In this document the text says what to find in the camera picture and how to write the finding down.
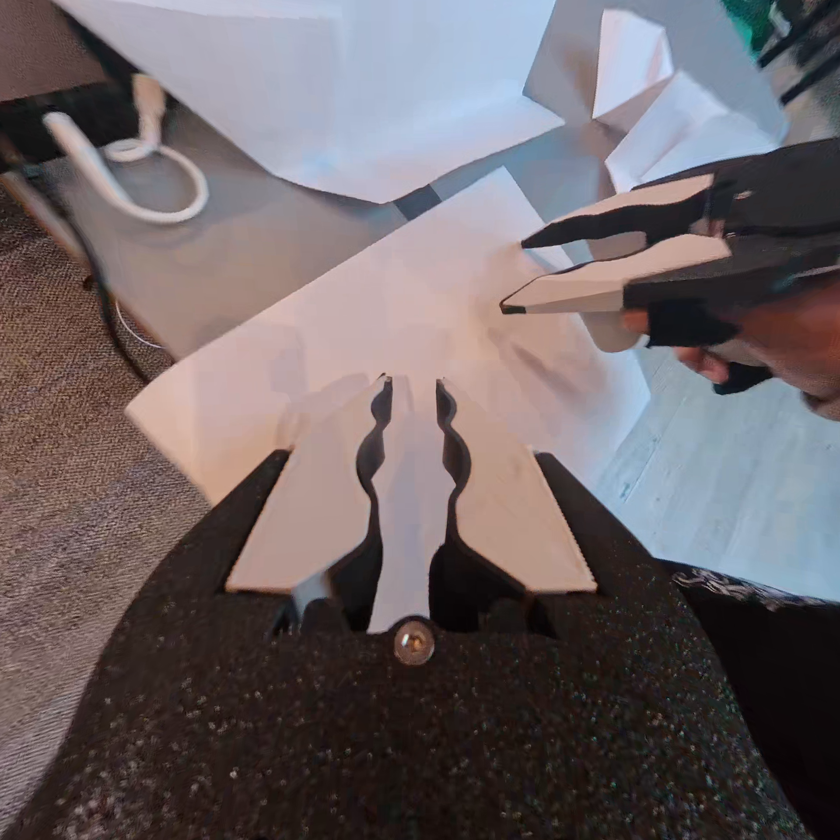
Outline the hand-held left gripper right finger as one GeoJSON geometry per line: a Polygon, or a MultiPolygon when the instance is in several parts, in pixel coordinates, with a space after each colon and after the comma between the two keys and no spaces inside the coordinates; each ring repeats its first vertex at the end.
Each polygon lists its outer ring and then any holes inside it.
{"type": "Polygon", "coordinates": [[[455,483],[428,573],[431,620],[450,632],[553,632],[545,596],[598,584],[537,456],[450,380],[436,383],[455,483]]]}

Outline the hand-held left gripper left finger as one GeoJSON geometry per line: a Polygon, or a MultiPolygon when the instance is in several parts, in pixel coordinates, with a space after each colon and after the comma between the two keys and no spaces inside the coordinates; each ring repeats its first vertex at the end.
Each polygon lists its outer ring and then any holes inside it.
{"type": "Polygon", "coordinates": [[[293,620],[327,601],[353,631],[371,624],[382,573],[373,477],[383,465],[393,381],[382,374],[295,444],[224,584],[285,595],[293,620]]]}

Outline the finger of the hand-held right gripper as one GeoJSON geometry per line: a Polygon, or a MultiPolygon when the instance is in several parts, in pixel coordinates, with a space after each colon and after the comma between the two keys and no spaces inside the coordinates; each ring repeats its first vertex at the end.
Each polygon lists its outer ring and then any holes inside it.
{"type": "Polygon", "coordinates": [[[627,285],[729,258],[723,238],[681,235],[635,254],[538,276],[500,301],[503,314],[618,312],[627,285]]]}
{"type": "Polygon", "coordinates": [[[524,249],[641,234],[646,246],[687,234],[707,212],[713,174],[646,185],[580,208],[522,240],[524,249]]]}

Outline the white paper sheet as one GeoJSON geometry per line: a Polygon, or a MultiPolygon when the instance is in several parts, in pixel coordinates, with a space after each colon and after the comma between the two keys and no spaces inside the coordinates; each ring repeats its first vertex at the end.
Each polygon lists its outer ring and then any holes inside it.
{"type": "Polygon", "coordinates": [[[554,2],[66,1],[267,172],[395,201],[564,121],[524,88],[554,2]]]}
{"type": "Polygon", "coordinates": [[[500,167],[159,375],[131,423],[216,503],[276,449],[391,376],[418,411],[448,378],[526,445],[597,481],[646,408],[633,351],[597,348],[575,314],[505,316],[551,267],[520,239],[541,219],[500,167]]]}

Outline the person's right hand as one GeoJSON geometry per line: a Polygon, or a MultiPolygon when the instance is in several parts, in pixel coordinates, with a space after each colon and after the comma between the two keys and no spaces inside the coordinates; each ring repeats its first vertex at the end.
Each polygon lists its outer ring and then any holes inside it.
{"type": "Polygon", "coordinates": [[[798,390],[814,414],[839,419],[839,279],[827,274],[794,295],[718,312],[738,326],[736,341],[798,390]]]}

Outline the person's black clothing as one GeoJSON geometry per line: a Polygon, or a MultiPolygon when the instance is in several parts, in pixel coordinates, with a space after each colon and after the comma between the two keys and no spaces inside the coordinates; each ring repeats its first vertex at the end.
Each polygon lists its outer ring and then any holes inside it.
{"type": "Polygon", "coordinates": [[[662,561],[752,740],[815,838],[839,838],[839,604],[662,561]]]}

